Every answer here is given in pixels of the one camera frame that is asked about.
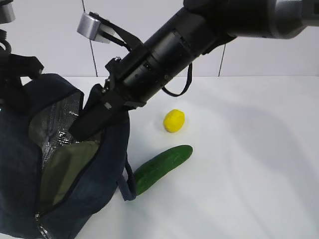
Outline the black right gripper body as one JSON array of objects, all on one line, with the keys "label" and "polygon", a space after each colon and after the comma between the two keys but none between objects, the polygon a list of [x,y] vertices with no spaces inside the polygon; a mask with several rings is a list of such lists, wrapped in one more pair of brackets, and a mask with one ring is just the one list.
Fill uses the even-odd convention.
[{"label": "black right gripper body", "polygon": [[102,97],[109,110],[136,109],[150,99],[150,61],[148,57],[116,57],[105,68],[110,75]]}]

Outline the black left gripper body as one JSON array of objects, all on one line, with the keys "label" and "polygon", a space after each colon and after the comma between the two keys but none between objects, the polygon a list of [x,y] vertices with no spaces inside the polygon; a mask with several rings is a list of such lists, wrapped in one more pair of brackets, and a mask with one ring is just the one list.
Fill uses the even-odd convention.
[{"label": "black left gripper body", "polygon": [[7,32],[0,31],[0,107],[12,109],[20,114],[29,111],[31,102],[23,88],[21,78],[36,80],[44,66],[35,56],[12,54],[6,40]]}]

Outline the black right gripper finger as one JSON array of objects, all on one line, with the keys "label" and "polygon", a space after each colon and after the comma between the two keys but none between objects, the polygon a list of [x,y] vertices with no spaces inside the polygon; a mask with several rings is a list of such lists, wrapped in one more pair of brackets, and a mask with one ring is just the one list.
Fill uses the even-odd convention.
[{"label": "black right gripper finger", "polygon": [[77,141],[84,141],[101,130],[125,118],[124,99],[115,90],[102,93],[102,86],[95,84],[78,118],[69,128]]}]

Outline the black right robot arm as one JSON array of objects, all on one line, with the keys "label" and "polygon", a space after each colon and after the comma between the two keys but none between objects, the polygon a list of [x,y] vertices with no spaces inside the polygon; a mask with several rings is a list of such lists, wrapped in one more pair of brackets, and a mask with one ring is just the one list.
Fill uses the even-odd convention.
[{"label": "black right robot arm", "polygon": [[186,0],[147,41],[90,12],[78,33],[127,48],[124,58],[106,65],[109,77],[98,98],[87,105],[69,132],[78,141],[100,131],[120,112],[143,107],[183,69],[192,80],[192,62],[237,37],[291,39],[318,26],[316,0]]}]

